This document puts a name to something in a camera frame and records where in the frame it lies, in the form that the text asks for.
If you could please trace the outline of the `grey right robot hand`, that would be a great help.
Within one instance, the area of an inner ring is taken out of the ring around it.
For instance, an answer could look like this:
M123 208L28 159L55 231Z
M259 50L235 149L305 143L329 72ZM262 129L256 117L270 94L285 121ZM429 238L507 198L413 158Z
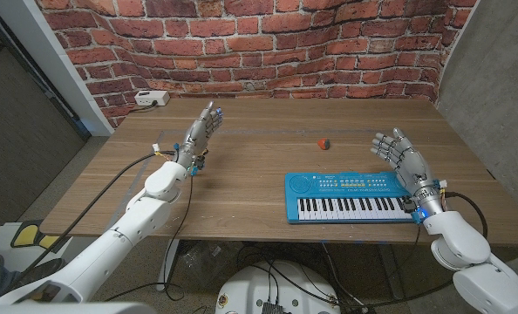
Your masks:
M393 129L393 136L377 133L371 152L390 165L399 183L428 215L444 212L428 163L399 128Z

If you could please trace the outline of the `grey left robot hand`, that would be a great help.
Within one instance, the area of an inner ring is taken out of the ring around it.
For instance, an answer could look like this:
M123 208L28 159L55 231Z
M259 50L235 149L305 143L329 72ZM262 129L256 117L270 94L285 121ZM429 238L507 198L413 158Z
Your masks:
M177 153L176 163L185 168L197 167L203 169L207 152L208 140L222 124L223 112L220 107L214 109L210 101L201 115L187 130L184 140Z

